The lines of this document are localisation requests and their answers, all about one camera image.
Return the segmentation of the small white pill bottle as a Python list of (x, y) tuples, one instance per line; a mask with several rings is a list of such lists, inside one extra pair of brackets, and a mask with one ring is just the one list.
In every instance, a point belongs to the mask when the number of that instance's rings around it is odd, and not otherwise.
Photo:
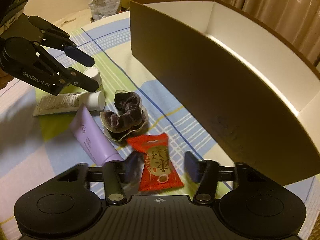
[(100, 76), (100, 71), (98, 68), (96, 67), (89, 67), (87, 68), (83, 74), (85, 74), (86, 76), (92, 78), (93, 80), (97, 81), (99, 88), (98, 91), (103, 91), (103, 80)]

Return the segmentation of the red snack packet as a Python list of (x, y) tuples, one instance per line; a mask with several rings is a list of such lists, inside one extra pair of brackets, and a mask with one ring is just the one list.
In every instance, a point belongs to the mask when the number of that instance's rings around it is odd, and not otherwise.
[(139, 191), (159, 191), (184, 186), (170, 160), (168, 140), (165, 133), (127, 139), (127, 143), (141, 153), (144, 159)]

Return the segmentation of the white cream tube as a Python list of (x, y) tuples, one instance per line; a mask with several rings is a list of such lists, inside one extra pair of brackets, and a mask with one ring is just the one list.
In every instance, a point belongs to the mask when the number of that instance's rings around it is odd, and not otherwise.
[(89, 111), (102, 111), (105, 107), (103, 92), (66, 93), (43, 96), (33, 111), (33, 116), (76, 112), (84, 104)]

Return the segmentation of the purple lotion tube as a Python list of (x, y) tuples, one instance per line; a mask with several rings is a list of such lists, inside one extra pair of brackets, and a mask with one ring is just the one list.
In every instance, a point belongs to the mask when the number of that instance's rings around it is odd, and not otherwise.
[(109, 161), (124, 161), (104, 135), (84, 104), (78, 109), (69, 125), (74, 137), (97, 166)]

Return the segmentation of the dark velvet scrunchie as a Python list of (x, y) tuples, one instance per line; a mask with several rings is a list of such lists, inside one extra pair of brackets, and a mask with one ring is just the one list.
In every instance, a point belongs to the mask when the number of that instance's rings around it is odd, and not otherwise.
[(135, 92), (118, 90), (114, 96), (117, 112), (100, 112), (100, 120), (106, 137), (120, 142), (131, 133), (139, 133), (148, 122), (148, 111), (142, 105), (140, 96)]

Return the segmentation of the white plastic bag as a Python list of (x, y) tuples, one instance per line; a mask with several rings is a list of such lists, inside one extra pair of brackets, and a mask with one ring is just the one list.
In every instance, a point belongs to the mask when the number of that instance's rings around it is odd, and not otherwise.
[(88, 6), (93, 21), (97, 21), (120, 12), (121, 0), (90, 0)]

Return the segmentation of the brown cardboard storage box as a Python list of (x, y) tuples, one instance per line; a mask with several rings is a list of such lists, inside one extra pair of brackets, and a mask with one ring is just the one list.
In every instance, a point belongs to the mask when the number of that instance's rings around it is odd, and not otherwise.
[(135, 0), (131, 51), (233, 162), (281, 185), (319, 174), (319, 71), (219, 0)]

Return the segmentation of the brown curtain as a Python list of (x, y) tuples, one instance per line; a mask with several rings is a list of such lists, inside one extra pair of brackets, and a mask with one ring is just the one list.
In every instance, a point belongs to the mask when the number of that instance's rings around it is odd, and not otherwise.
[(255, 17), (319, 62), (319, 0), (221, 0)]

